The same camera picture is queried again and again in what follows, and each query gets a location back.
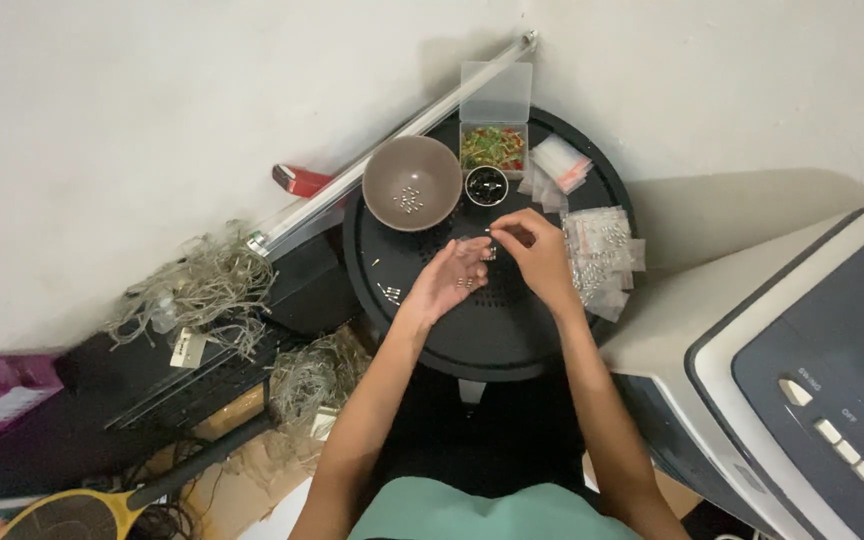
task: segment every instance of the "brown bowl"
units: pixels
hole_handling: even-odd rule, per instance
[[[376,219],[397,231],[422,231],[452,212],[462,194],[462,167],[448,146],[401,136],[368,161],[362,196]]]

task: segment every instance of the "green shirt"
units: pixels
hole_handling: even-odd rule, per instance
[[[349,540],[638,540],[568,489],[543,483],[508,497],[468,495],[438,480],[402,476],[385,485]]]

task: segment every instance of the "hand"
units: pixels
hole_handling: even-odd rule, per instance
[[[449,240],[418,274],[396,318],[400,315],[413,317],[428,330],[446,312],[469,298],[475,289],[485,286],[489,279],[482,260],[491,254],[491,243],[488,236]],[[466,279],[471,280],[469,287],[464,285]]]
[[[582,312],[560,228],[534,209],[525,208],[492,222],[491,235],[515,258],[525,283],[553,316]]]

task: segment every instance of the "red object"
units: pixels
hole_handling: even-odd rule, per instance
[[[332,182],[332,177],[329,175],[314,173],[303,167],[292,165],[276,165],[272,167],[271,178],[282,186],[283,190],[306,199],[318,193],[329,182]]]

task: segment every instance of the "white wall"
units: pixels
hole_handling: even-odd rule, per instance
[[[626,180],[811,168],[864,183],[864,2],[543,0],[528,13],[543,37],[534,102]]]
[[[0,350],[89,335],[183,241],[293,202],[486,60],[518,1],[0,2]]]

